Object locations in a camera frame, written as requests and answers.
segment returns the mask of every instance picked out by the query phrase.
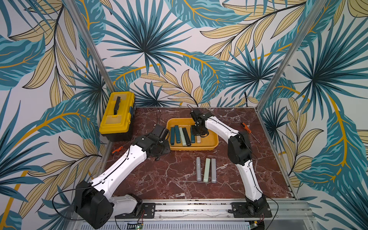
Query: wall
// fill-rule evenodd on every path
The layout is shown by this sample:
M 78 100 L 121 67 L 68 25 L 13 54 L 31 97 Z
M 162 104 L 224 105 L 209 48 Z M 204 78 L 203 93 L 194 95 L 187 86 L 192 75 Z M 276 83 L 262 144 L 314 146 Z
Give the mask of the wall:
M 82 5 L 86 18 L 104 17 L 99 1 Z M 62 1 L 0 10 L 0 230 L 66 229 L 50 200 L 100 168 L 106 86 Z M 55 206 L 70 217 L 72 201 L 66 192 Z
M 311 204 L 321 229 L 365 230 L 368 2 L 339 4 L 325 29 L 312 28 L 317 39 L 304 40 L 308 46 L 294 54 L 262 117 L 291 183 Z
M 110 0 L 97 49 L 138 106 L 255 106 L 314 2 Z

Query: metal pole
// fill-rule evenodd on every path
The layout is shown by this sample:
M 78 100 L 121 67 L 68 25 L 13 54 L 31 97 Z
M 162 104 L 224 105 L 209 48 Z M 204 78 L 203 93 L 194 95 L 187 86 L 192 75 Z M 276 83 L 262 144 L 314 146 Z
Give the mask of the metal pole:
M 275 75 L 270 80 L 265 92 L 263 93 L 261 99 L 259 100 L 258 105 L 256 106 L 257 111 L 261 111 L 264 107 L 267 99 L 271 95 L 274 87 L 276 86 L 277 82 L 279 81 L 282 73 L 285 71 L 286 66 L 288 65 L 291 57 L 299 48 L 300 44 L 304 40 L 305 36 L 308 34 L 309 30 L 311 29 L 314 21 L 317 19 L 319 13 L 323 10 L 327 0 L 316 0 L 314 5 L 312 6 L 311 11 L 307 15 L 305 22 L 302 24 L 298 34 L 295 36 L 293 43 L 291 44 L 290 48 L 286 52 L 284 58 L 282 59 L 279 67 L 276 70 Z
M 91 37 L 91 34 L 87 28 L 87 25 L 82 18 L 82 14 L 78 9 L 78 6 L 75 3 L 75 0 L 64 0 L 65 6 L 68 8 L 70 15 L 77 26 L 77 29 L 79 33 L 81 34 L 84 42 L 86 43 L 86 46 L 91 53 L 91 56 L 97 65 L 98 69 L 100 70 L 100 73 L 102 75 L 103 80 L 105 81 L 105 84 L 107 88 L 110 90 L 110 92 L 115 92 L 114 85 L 109 77 L 108 72 L 106 71 L 105 65 L 102 62 L 102 59 L 100 55 L 97 52 L 95 43 Z

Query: marble tabletop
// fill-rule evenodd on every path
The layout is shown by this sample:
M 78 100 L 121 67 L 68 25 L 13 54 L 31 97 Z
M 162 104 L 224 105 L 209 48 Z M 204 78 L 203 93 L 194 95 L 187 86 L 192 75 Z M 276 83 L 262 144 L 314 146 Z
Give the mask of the marble tabletop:
M 137 108 L 133 123 L 133 138 L 148 133 L 156 123 L 156 108 Z M 201 108 L 211 112 L 230 127 L 241 130 L 240 122 L 250 125 L 260 144 L 250 137 L 252 151 L 258 157 L 253 162 L 260 188 L 271 198 L 291 197 L 270 144 L 254 108 Z M 159 124 L 166 126 L 169 119 L 190 117 L 188 108 L 160 108 Z M 112 151 L 127 142 L 114 142 Z M 105 169 L 125 153 L 126 145 L 118 154 L 110 155 Z M 202 173 L 206 158 L 215 158 L 217 183 L 197 182 L 195 161 L 201 158 Z M 219 145 L 212 151 L 171 151 L 159 161 L 148 158 L 137 166 L 119 185 L 114 196 L 133 193 L 141 199 L 201 199 L 244 198 L 245 189 L 239 171 L 227 157 L 227 143 L 219 137 Z

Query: plastic tray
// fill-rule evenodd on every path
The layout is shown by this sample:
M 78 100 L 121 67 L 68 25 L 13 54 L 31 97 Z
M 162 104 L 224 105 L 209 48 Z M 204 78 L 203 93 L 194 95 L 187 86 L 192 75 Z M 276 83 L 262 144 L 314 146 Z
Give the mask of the plastic tray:
M 171 129 L 171 127 L 174 127 L 175 125 L 178 125 L 182 128 L 187 128 L 187 132 L 190 138 L 190 127 L 191 125 L 194 125 L 194 121 L 191 117 L 188 118 L 171 118 L 167 121 L 166 128 L 168 130 Z M 200 150 L 213 150 L 216 148 L 216 146 L 219 145 L 219 136 L 217 136 L 216 133 L 209 131 L 209 135 L 206 137 L 201 138 L 201 143 L 198 144 L 192 143 L 191 146 L 183 146 L 182 143 L 176 143 L 174 141 L 174 145 L 170 145 L 171 150 L 180 150 L 180 151 L 200 151 Z

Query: light green block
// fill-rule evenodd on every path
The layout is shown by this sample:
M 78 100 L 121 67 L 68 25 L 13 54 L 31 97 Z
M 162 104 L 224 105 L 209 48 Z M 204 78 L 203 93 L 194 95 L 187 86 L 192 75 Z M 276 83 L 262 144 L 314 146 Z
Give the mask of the light green block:
M 206 164 L 205 164 L 205 175 L 203 177 L 203 182 L 208 183 L 208 175 L 209 175 L 209 163 L 211 162 L 211 159 L 206 158 Z

